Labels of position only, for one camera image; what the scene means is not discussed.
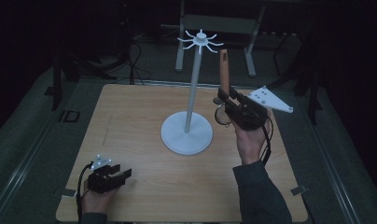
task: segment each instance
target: dark background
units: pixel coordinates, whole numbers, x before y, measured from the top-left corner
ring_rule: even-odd
[[[125,26],[139,24],[157,39],[161,22],[178,24],[179,2],[0,1],[0,127],[34,81],[51,67],[62,46],[88,59],[116,54],[116,47],[106,43],[115,43],[115,33],[121,32],[119,23],[127,18]],[[219,7],[215,11],[222,11],[223,5]],[[261,29],[299,33],[296,26],[286,24],[286,17],[296,15],[288,8],[269,7]],[[307,16],[314,9],[303,8]],[[316,8],[319,14],[313,29],[299,36],[306,50],[298,59],[321,67],[320,83],[377,186],[377,1],[352,0]],[[124,29],[130,32],[132,27]]]

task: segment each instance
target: sleeve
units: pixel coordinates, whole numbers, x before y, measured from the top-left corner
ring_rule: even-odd
[[[285,199],[261,161],[234,167],[233,172],[243,223],[292,223]]]
[[[84,213],[81,224],[106,224],[107,215],[102,213]]]

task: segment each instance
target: floor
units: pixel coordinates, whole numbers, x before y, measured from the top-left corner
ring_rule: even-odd
[[[158,43],[146,34],[135,37],[137,45],[132,47],[131,53],[132,59],[138,59],[133,70],[135,84],[190,83],[193,50],[186,50],[184,69],[176,73],[175,38],[175,30],[165,30],[165,36]],[[258,38],[252,53],[258,72],[256,77],[247,75],[242,43],[227,43],[224,47],[229,51],[231,84],[256,89],[278,79],[272,56],[280,41],[281,37],[274,35]],[[299,46],[300,41],[293,36],[281,48],[277,58],[282,69],[291,63]],[[108,71],[118,78],[116,80],[81,73],[78,83],[63,82],[63,101],[56,111],[50,111],[52,98],[44,95],[46,88],[52,85],[50,68],[0,131],[0,223],[58,223],[55,212],[61,191],[100,91],[106,83],[129,84],[131,67],[125,64]],[[218,55],[205,50],[199,84],[218,83]],[[296,80],[291,80],[274,90],[295,108],[295,112],[276,111],[275,117],[299,185],[308,189],[301,195],[310,212],[305,223],[377,223],[377,191],[326,91],[319,90],[322,110],[316,111],[317,125],[313,125],[307,116],[308,93],[296,96],[292,91],[295,83]],[[63,110],[79,111],[79,121],[59,122]]]

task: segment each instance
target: wooden table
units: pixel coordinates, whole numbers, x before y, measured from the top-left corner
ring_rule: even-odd
[[[217,89],[198,88],[194,106],[194,112],[212,125],[210,146],[183,156],[163,144],[161,125],[173,113],[187,110],[189,88],[105,85],[66,188],[76,189],[81,170],[101,154],[112,159],[112,165],[121,164],[121,171],[133,169],[110,205],[110,221],[240,222],[232,167],[241,161],[233,127],[215,122],[212,100],[216,93]],[[266,169],[285,197],[293,220],[304,221],[307,212],[301,196],[290,192],[297,182],[272,119],[272,155]],[[75,199],[63,197],[56,217],[77,220]]]

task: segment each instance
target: black cable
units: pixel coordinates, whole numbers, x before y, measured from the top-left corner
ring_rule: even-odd
[[[83,214],[83,207],[81,206],[81,180],[83,178],[84,172],[92,166],[92,162],[84,167],[81,171],[80,177],[78,178],[77,183],[77,195],[76,195],[76,204],[77,204],[77,216],[78,216],[78,223],[81,223],[81,217]]]
[[[136,75],[139,78],[140,82],[142,83],[142,85],[145,85],[145,83],[143,82],[142,78],[139,76],[139,73],[136,69],[135,69],[135,72],[136,72]]]
[[[86,196],[86,194],[90,191],[90,189],[91,189],[91,188],[88,188],[88,189],[86,190],[86,192],[83,193],[83,196],[81,196],[81,198],[84,198],[84,196]]]
[[[138,47],[138,49],[139,49],[139,53],[138,53],[138,55],[136,56],[136,59],[135,59],[135,61],[133,62],[133,60],[131,59],[131,55],[129,55],[129,57],[128,57],[128,62],[130,63],[130,67],[131,67],[131,72],[130,72],[130,85],[134,85],[135,84],[135,82],[134,82],[134,69],[136,68],[136,63],[138,62],[138,60],[139,60],[139,57],[140,57],[140,55],[142,54],[142,49],[140,48],[140,46],[138,45],[138,44],[136,44],[134,41],[132,42],[132,44],[133,45],[135,45],[136,47]]]
[[[145,73],[148,73],[148,77],[145,77],[144,79],[151,79],[151,77],[153,76],[153,74],[151,74],[151,72],[145,70],[145,69],[142,69],[140,67],[135,67],[137,70],[139,71],[142,71],[142,72],[145,72]]]
[[[270,117],[268,117],[268,119],[270,120],[270,123],[271,123],[271,135],[270,136],[268,135],[268,132],[267,132],[265,126],[264,125],[261,126],[261,129],[263,130],[264,135],[265,135],[265,139],[267,141],[267,146],[264,148],[264,151],[262,152],[261,157],[260,157],[262,159],[262,162],[263,162],[264,165],[267,163],[268,159],[271,156],[271,139],[272,139],[272,136],[273,136],[273,123],[272,123],[272,120],[271,120]]]

